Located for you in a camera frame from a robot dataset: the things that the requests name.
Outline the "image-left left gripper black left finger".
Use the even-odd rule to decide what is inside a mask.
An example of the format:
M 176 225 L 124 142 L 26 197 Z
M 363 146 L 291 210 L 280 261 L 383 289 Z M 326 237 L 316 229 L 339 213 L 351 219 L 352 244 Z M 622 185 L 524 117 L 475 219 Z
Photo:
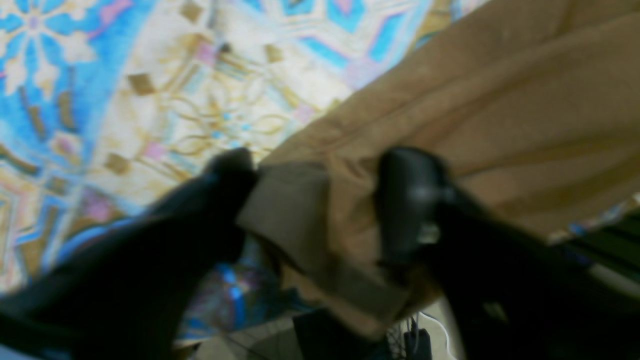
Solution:
M 256 183 L 250 152 L 201 174 L 1 299 L 3 360 L 174 360 L 201 280 L 242 254 L 236 217 Z

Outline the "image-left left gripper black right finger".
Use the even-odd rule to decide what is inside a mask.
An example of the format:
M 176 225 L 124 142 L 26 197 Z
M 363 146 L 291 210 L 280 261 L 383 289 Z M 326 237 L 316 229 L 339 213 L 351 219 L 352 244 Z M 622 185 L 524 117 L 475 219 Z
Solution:
M 401 283 L 419 265 L 443 290 L 469 360 L 637 360 L 639 301 L 560 246 L 496 219 L 438 157 L 381 157 L 381 264 Z

